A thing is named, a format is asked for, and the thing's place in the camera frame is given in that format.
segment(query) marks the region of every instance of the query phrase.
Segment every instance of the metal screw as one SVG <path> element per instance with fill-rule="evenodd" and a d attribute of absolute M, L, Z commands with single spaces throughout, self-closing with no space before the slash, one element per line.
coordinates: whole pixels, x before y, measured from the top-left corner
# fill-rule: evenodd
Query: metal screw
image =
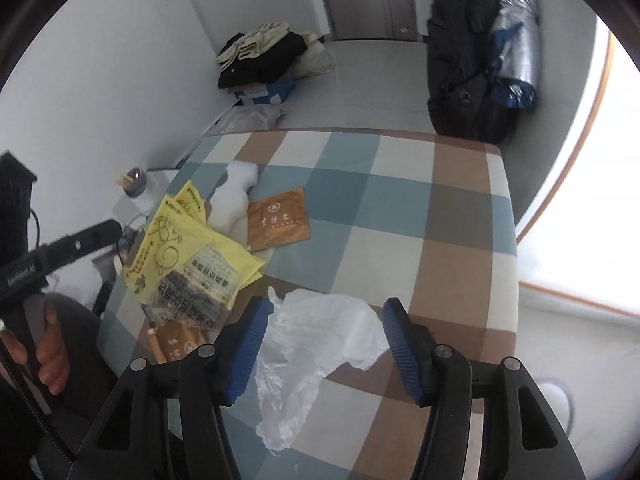
<path fill-rule="evenodd" d="M 508 368 L 512 372 L 517 372 L 520 370 L 520 361 L 518 361 L 515 357 L 507 357 L 504 360 L 504 367 Z"/>
<path fill-rule="evenodd" d="M 451 357 L 453 355 L 453 350 L 450 346 L 438 345 L 436 346 L 436 355 L 439 357 Z"/>
<path fill-rule="evenodd" d="M 202 345 L 198 348 L 198 355 L 200 357 L 211 357 L 215 352 L 216 349 L 213 345 Z"/>
<path fill-rule="evenodd" d="M 129 365 L 134 372 L 144 370 L 146 367 L 146 359 L 143 357 L 136 357 Z"/>

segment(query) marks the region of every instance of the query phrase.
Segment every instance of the white bag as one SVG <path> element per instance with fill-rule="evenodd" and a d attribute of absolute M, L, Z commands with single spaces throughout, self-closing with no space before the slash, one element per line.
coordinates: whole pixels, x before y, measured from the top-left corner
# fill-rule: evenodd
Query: white bag
<path fill-rule="evenodd" d="M 282 107 L 277 105 L 234 106 L 220 117 L 205 136 L 273 130 L 283 113 Z"/>
<path fill-rule="evenodd" d="M 313 75 L 324 74 L 335 68 L 335 63 L 329 51 L 318 41 L 318 35 L 314 32 L 302 33 L 305 39 L 306 52 L 293 62 L 293 78 L 302 79 Z"/>
<path fill-rule="evenodd" d="M 290 447 L 311 410 L 322 378 L 347 362 L 367 370 L 389 348 L 382 323 L 364 301 L 299 288 L 284 300 L 269 288 L 273 314 L 256 361 L 264 445 Z"/>

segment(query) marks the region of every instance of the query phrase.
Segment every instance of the wooden edge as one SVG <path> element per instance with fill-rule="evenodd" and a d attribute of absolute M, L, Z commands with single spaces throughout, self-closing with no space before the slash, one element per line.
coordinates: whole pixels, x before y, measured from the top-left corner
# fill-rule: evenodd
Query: wooden edge
<path fill-rule="evenodd" d="M 546 288 L 546 286 L 536 285 L 535 283 L 529 283 L 529 282 L 523 282 L 523 281 L 520 281 L 519 285 L 525 286 L 527 288 L 532 288 L 533 290 L 544 292 L 552 296 L 557 296 L 558 298 L 563 298 L 564 300 L 583 303 L 600 310 L 605 310 L 606 312 L 610 312 L 612 314 L 618 314 L 619 316 L 633 317 L 636 319 L 640 319 L 640 314 L 638 313 L 629 312 L 628 310 L 622 310 L 621 308 L 616 308 L 614 306 L 610 306 L 605 303 L 600 303 L 599 301 L 593 301 L 593 300 L 588 300 L 587 298 L 581 298 L 580 296 L 574 296 L 573 294 L 568 294 L 567 292 L 562 292 L 560 290 L 555 290 L 553 288 Z"/>
<path fill-rule="evenodd" d="M 604 92 L 607 89 L 607 83 L 609 82 L 609 74 L 611 73 L 611 65 L 613 64 L 613 52 L 615 49 L 615 45 L 616 45 L 616 37 L 613 35 L 613 32 L 609 31 L 609 41 L 607 42 L 607 54 L 604 60 L 604 67 L 602 68 L 602 76 L 600 76 L 600 83 L 598 85 L 596 97 L 593 100 L 593 105 L 591 106 L 591 110 L 589 111 L 589 115 L 587 116 L 587 121 L 584 123 L 584 128 L 580 133 L 578 142 L 575 143 L 574 150 L 571 152 L 571 155 L 569 156 L 569 159 L 564 165 L 564 168 L 562 168 L 560 175 L 558 175 L 558 179 L 554 182 L 547 196 L 545 196 L 545 199 L 542 201 L 542 204 L 540 204 L 540 207 L 533 214 L 533 216 L 531 217 L 531 220 L 529 220 L 529 222 L 524 227 L 522 232 L 516 238 L 516 243 L 520 243 L 522 239 L 527 235 L 527 233 L 531 230 L 533 225 L 538 221 L 542 213 L 545 211 L 546 207 L 549 205 L 553 197 L 556 195 L 556 192 L 558 192 L 558 189 L 560 189 L 560 186 L 562 186 L 562 183 L 566 179 L 566 176 L 569 174 L 569 171 L 571 171 L 571 168 L 573 167 L 576 159 L 578 158 L 578 155 L 580 154 L 580 150 L 584 146 L 584 143 L 587 140 L 587 136 L 591 131 L 593 122 L 596 120 L 598 111 L 600 110 L 600 105 L 602 104 Z"/>

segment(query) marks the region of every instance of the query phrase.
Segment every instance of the checkered tablecloth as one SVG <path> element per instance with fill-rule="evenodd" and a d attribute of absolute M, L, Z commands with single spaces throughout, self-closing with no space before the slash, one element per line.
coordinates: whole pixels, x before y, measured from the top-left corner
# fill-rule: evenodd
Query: checkered tablecloth
<path fill-rule="evenodd" d="M 172 182 L 212 195 L 231 160 L 260 167 L 257 200 L 305 189 L 311 240 L 268 254 L 265 276 L 239 295 L 303 287 L 363 298 L 378 312 L 397 296 L 410 317 L 469 359 L 513 353 L 518 315 L 516 241 L 497 148 L 379 130 L 272 131 L 204 139 Z M 149 355 L 140 304 L 118 280 L 98 348 L 117 372 Z M 244 480 L 398 480 L 411 476 L 428 409 L 404 393 L 390 352 L 366 372 L 343 365 L 320 393 L 291 449 L 271 454 L 253 378 L 225 424 Z M 477 468 L 481 406 L 474 406 L 468 474 Z"/>

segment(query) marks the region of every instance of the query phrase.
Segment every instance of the blue cardboard box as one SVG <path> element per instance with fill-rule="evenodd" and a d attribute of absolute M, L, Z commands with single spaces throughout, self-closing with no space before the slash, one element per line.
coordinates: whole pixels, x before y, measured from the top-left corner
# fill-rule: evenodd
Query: blue cardboard box
<path fill-rule="evenodd" d="M 287 72 L 275 83 L 256 83 L 241 87 L 230 88 L 229 92 L 245 105 L 279 105 L 283 103 L 296 87 L 296 81 L 291 72 Z"/>

